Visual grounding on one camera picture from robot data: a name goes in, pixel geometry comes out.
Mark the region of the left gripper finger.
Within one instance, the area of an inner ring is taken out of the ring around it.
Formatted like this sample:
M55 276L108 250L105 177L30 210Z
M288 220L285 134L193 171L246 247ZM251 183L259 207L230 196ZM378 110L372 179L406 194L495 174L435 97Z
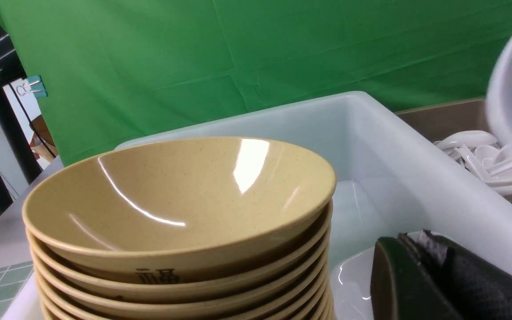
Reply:
M370 293L376 320L512 320L512 275L425 229L376 241Z

